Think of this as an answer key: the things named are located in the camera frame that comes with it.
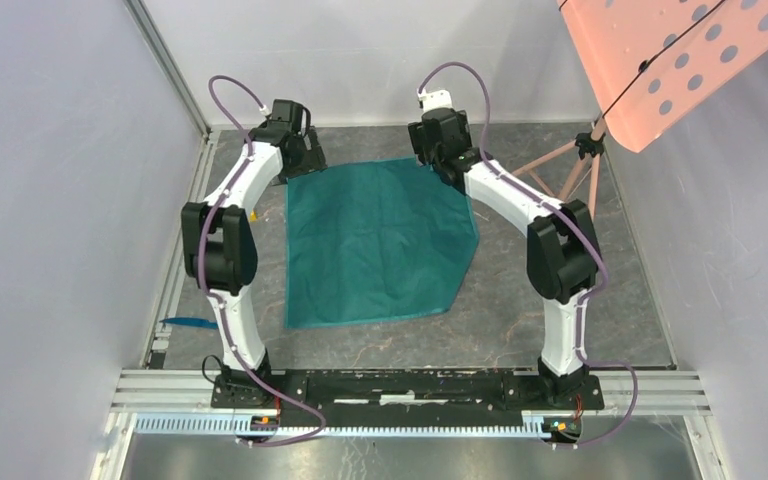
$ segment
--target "blue object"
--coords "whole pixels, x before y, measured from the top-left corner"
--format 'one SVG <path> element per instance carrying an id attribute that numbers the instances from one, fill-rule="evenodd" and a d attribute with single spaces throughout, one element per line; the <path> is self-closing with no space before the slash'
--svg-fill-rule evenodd
<path id="1" fill-rule="evenodd" d="M 216 322 L 211 322 L 210 320 L 205 320 L 203 318 L 171 317 L 162 320 L 162 322 L 168 323 L 170 325 L 181 325 L 184 327 L 209 328 L 212 330 L 219 330 L 219 326 L 216 324 Z"/>
<path id="2" fill-rule="evenodd" d="M 414 157 L 292 178 L 285 325 L 337 326 L 443 313 L 477 246 L 469 198 Z"/>

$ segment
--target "white side panel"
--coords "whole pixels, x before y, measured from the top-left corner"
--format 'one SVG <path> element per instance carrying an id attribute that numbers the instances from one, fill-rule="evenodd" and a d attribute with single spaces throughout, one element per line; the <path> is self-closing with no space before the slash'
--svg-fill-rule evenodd
<path id="1" fill-rule="evenodd" d="M 416 120 L 419 82 L 450 60 L 484 76 L 494 121 L 580 121 L 599 111 L 550 0 L 145 3 L 213 125 L 229 123 L 206 87 L 217 73 L 261 98 L 303 103 L 318 126 L 405 124 Z M 440 85 L 461 108 L 482 111 L 468 73 L 448 69 L 428 88 Z M 259 120 L 245 93 L 221 85 L 219 94 L 244 124 Z"/>
<path id="2" fill-rule="evenodd" d="M 768 53 L 642 154 L 609 147 L 655 298 L 680 362 L 702 377 L 731 471 L 768 478 Z"/>
<path id="3" fill-rule="evenodd" d="M 200 141 L 122 2 L 0 0 L 0 479 L 109 446 Z"/>

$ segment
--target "pink panel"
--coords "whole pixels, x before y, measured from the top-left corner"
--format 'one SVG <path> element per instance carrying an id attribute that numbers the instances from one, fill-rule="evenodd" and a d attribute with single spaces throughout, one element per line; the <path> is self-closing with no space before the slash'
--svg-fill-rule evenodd
<path id="1" fill-rule="evenodd" d="M 716 0 L 569 0 L 561 9 L 603 109 Z M 768 0 L 726 0 L 643 73 L 606 116 L 611 135 L 643 150 L 768 50 Z"/>

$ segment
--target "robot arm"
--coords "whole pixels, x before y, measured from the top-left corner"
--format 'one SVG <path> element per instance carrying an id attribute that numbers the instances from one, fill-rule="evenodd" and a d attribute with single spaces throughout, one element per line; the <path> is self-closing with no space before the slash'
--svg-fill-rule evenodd
<path id="1" fill-rule="evenodd" d="M 555 390 L 578 383 L 587 372 L 576 354 L 576 309 L 581 309 L 577 334 L 583 336 L 586 301 L 581 297 L 594 286 L 597 267 L 568 228 L 534 199 L 567 215 L 598 250 L 586 205 L 563 204 L 508 174 L 496 160 L 484 162 L 472 146 L 466 112 L 452 108 L 449 92 L 423 92 L 419 100 L 422 120 L 408 125 L 414 152 L 443 182 L 499 212 L 526 236 L 528 277 L 543 296 L 546 325 L 538 369 Z"/>
<path id="2" fill-rule="evenodd" d="M 302 117 L 307 124 L 302 129 Z M 275 100 L 272 114 L 258 128 L 250 132 L 253 154 L 244 148 L 240 159 L 211 194 L 202 203 L 187 203 L 181 212 L 184 265 L 190 277 L 198 278 L 198 245 L 207 212 L 225 193 L 225 200 L 210 225 L 209 233 L 220 236 L 208 239 L 205 248 L 205 281 L 210 293 L 208 301 L 217 319 L 220 306 L 227 317 L 222 336 L 223 362 L 232 371 L 243 371 L 230 345 L 237 346 L 251 368 L 268 369 L 266 349 L 257 332 L 251 301 L 250 284 L 257 272 L 257 249 L 254 244 L 248 212 L 254 209 L 266 187 L 276 176 L 286 182 L 288 178 L 325 168 L 325 157 L 310 127 L 310 112 L 296 102 Z M 236 182 L 233 177 L 239 173 Z"/>

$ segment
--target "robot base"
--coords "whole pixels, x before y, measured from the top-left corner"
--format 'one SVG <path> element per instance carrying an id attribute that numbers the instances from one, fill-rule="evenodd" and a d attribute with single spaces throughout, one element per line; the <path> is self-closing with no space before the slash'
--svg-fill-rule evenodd
<path id="1" fill-rule="evenodd" d="M 505 379 L 509 406 L 533 410 L 535 402 L 545 402 L 550 405 L 547 410 L 575 410 L 580 399 L 584 410 L 605 408 L 599 378 L 591 375 L 587 366 L 569 375 L 558 376 L 543 363 L 543 359 L 538 358 L 537 373 L 536 376 Z"/>
<path id="2" fill-rule="evenodd" d="M 258 375 L 286 396 L 319 409 L 333 427 L 516 426 L 524 410 L 574 411 L 576 395 L 585 410 L 605 408 L 599 379 L 584 370 L 563 379 L 510 368 L 270 372 L 265 359 Z M 224 368 L 211 406 L 273 407 L 274 400 L 245 372 Z M 318 424 L 287 402 L 280 408 L 282 426 Z"/>
<path id="3" fill-rule="evenodd" d="M 269 365 L 269 353 L 264 353 L 260 367 L 255 370 L 257 376 L 269 386 L 283 390 L 281 376 L 272 375 Z M 231 370 L 223 366 L 214 381 L 210 406 L 213 408 L 259 408 L 272 406 L 274 395 L 260 388 L 248 374 L 240 370 Z"/>

